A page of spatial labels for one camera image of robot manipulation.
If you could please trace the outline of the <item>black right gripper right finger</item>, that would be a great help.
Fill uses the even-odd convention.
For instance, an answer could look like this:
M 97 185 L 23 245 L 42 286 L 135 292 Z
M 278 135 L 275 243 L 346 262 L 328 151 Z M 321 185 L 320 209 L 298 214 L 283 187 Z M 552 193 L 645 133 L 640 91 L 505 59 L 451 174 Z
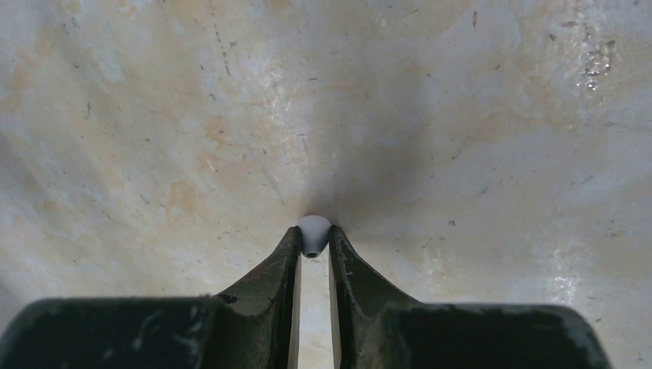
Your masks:
M 337 368 L 609 368 L 591 325 L 553 304 L 425 303 L 329 231 Z

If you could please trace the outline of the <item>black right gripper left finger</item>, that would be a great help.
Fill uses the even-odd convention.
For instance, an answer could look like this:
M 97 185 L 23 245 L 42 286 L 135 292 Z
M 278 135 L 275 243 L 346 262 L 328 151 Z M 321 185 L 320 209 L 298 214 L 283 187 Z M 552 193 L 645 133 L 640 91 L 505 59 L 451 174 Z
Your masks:
M 295 368 L 301 232 L 222 292 L 49 298 L 1 337 L 3 368 Z

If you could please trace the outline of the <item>white earbud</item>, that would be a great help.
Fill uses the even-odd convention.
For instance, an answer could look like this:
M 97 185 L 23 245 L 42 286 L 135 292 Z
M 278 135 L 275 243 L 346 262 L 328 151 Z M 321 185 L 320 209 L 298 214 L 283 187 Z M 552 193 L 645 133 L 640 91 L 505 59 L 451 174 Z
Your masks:
M 320 215 L 306 215 L 297 226 L 301 231 L 301 253 L 306 258 L 318 257 L 328 244 L 331 222 Z

